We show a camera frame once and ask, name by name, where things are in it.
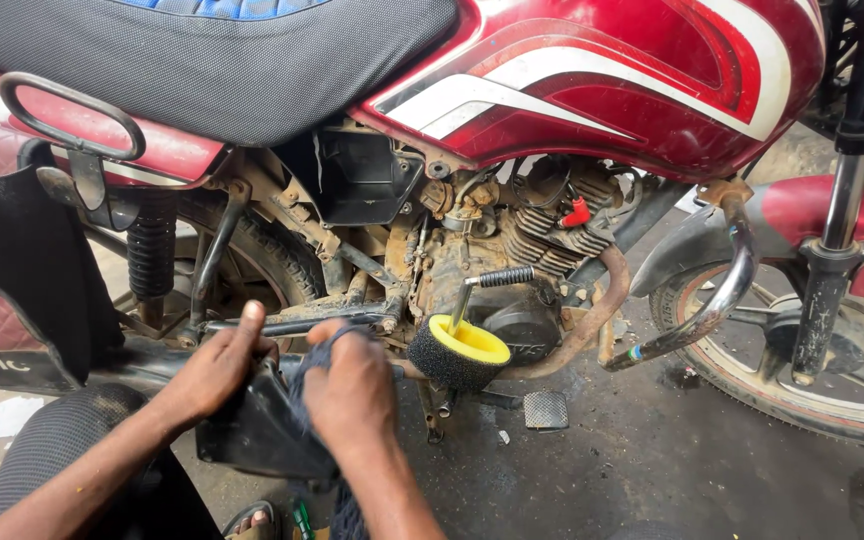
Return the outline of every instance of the concrete floor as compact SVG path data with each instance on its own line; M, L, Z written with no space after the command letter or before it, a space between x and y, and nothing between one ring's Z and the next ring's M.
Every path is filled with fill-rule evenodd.
M812 144L807 139L790 150ZM798 167L781 157L763 159L763 166L774 175L756 174L772 178ZM632 271L684 216L673 209L628 253ZM626 345L654 336L646 300L628 300L622 310L636 334L626 334ZM759 339L748 334L749 342ZM445 439L429 446L413 385L399 388L400 440L449 538L598 539L651 519L702 540L864 540L864 448L754 411L685 376L675 357L618 374L590 357L546 379L501 381L493 389L562 390L572 427L534 433L519 413L460 402L443 421ZM0 401L11 396L0 392ZM499 430L510 445L501 444ZM7 442L0 439L0 460ZM198 461L189 433L173 450L219 523L259 497L288 501L281 481ZM313 525L323 525L329 501L309 503Z

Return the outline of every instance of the chrome crash guard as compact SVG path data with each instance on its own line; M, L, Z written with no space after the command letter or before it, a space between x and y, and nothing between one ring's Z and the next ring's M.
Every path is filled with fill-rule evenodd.
M752 190L739 178L716 180L700 190L699 200L722 210L728 238L731 240L732 261L722 284L717 287L712 297L681 325L611 358L600 358L599 364L606 371L621 371L687 347L711 334L729 317L752 287L752 281L759 269L759 249L745 211L745 203L751 197Z

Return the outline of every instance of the rear shock absorber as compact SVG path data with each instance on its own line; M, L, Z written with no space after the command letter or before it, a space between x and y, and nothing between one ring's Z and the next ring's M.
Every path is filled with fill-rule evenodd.
M141 207L128 228L128 288L138 303L139 318L159 330L165 295L172 291L176 266L176 216L179 193L167 189L136 190Z

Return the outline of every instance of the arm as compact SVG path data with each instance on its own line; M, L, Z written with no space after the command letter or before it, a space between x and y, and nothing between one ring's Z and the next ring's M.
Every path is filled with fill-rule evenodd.
M217 411L249 371L261 303L250 301L239 327L216 334L148 404L119 423L64 471L0 516L0 538L59 540L83 531L114 494L184 431Z
M308 340L329 339L346 323L330 320ZM405 453L396 440L392 368L381 345L355 332L332 345L332 368L305 374L312 424L352 488L375 540L444 540Z

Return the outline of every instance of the brake pedal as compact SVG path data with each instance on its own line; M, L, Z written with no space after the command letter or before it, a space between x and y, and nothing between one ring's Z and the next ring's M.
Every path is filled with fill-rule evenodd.
M540 433L560 432L569 427L566 394L562 392L533 392L522 402L525 427Z

